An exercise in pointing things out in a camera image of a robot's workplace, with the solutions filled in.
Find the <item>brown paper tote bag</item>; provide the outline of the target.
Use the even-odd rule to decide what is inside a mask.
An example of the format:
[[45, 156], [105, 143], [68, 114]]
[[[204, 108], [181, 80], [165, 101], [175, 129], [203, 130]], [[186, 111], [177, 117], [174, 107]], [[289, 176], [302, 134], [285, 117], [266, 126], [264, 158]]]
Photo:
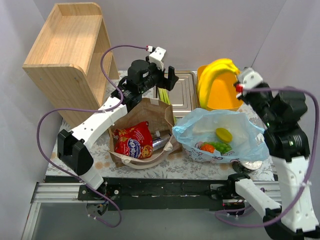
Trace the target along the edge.
[[166, 145], [156, 150], [149, 158], [138, 159], [116, 153], [115, 131], [134, 126], [143, 121], [149, 123], [148, 128], [151, 134], [155, 134], [156, 131], [159, 131], [161, 135], [171, 134], [175, 125], [173, 107], [158, 99], [144, 97], [127, 115], [118, 119], [114, 126], [108, 129], [110, 157], [118, 168], [123, 166], [136, 170], [152, 168], [166, 160], [169, 154], [181, 150], [181, 145], [174, 136], [171, 136]]

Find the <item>blue cartoon plastic bag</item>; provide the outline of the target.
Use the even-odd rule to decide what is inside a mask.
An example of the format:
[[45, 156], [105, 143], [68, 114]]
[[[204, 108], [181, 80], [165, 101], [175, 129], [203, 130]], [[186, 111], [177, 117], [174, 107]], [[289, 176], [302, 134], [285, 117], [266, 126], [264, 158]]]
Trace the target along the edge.
[[172, 133], [197, 162], [256, 162], [269, 157], [264, 129], [241, 112], [196, 108], [178, 120]]

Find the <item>yellow star fruit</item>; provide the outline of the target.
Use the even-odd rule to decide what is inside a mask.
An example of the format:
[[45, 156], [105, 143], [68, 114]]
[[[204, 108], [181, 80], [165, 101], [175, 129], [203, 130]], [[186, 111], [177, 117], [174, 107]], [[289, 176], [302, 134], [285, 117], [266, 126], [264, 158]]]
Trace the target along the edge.
[[216, 137], [225, 144], [229, 144], [233, 140], [233, 135], [223, 127], [217, 128], [215, 134]]

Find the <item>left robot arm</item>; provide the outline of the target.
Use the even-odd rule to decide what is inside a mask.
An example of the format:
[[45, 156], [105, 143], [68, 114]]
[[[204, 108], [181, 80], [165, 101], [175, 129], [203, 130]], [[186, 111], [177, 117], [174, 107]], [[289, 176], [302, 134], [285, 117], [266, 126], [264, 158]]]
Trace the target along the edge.
[[172, 66], [165, 70], [150, 57], [135, 60], [96, 113], [72, 130], [59, 132], [58, 158], [90, 187], [89, 194], [95, 200], [103, 199], [107, 191], [89, 152], [92, 145], [117, 120], [136, 107], [146, 91], [153, 87], [171, 91], [178, 79]]

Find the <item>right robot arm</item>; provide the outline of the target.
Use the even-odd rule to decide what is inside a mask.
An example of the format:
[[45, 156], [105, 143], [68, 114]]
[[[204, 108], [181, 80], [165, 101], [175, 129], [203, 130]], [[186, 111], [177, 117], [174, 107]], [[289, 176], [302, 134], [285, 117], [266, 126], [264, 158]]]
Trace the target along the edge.
[[310, 93], [294, 87], [273, 89], [266, 83], [254, 88], [238, 83], [237, 97], [249, 104], [266, 125], [263, 137], [278, 175], [281, 202], [276, 202], [243, 173], [228, 178], [227, 195], [240, 196], [262, 217], [261, 227], [273, 240], [302, 240], [320, 237], [314, 213], [310, 176], [317, 143], [309, 144], [298, 122], [307, 112]]

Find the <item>white green leek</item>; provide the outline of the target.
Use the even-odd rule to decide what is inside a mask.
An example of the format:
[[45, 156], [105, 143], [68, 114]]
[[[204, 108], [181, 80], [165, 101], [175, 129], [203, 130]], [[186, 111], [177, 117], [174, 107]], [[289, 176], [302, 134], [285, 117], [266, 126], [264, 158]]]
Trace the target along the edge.
[[161, 100], [162, 102], [171, 105], [171, 101], [170, 101], [170, 97], [168, 94], [168, 91], [164, 88], [158, 88], [158, 98], [159, 100]]

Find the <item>small orange pumpkin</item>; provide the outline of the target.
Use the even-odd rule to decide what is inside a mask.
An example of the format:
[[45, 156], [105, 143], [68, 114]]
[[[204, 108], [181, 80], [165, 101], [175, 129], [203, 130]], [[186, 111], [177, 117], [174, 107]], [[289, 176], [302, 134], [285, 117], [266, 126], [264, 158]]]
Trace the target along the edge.
[[202, 151], [209, 152], [209, 153], [211, 153], [211, 154], [213, 154], [214, 151], [215, 151], [215, 147], [214, 147], [213, 145], [209, 144], [209, 143], [204, 143], [204, 144], [202, 144], [201, 147], [200, 147], [200, 149], [201, 149]]

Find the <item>red cookie snack packet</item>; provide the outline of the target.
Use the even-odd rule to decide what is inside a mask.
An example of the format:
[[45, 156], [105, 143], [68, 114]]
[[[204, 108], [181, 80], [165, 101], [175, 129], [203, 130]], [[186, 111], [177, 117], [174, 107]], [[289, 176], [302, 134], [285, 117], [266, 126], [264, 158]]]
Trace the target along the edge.
[[135, 159], [150, 158], [153, 154], [153, 138], [149, 130], [149, 122], [142, 121], [134, 126], [116, 129], [117, 141], [114, 151]]

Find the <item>green vegetables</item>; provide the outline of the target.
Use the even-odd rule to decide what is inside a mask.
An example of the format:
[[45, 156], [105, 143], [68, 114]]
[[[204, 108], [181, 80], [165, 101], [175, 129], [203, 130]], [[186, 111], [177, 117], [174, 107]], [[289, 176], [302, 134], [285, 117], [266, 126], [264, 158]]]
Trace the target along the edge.
[[211, 145], [215, 150], [220, 152], [221, 154], [226, 154], [232, 150], [232, 147], [223, 142], [205, 142], [205, 144]]

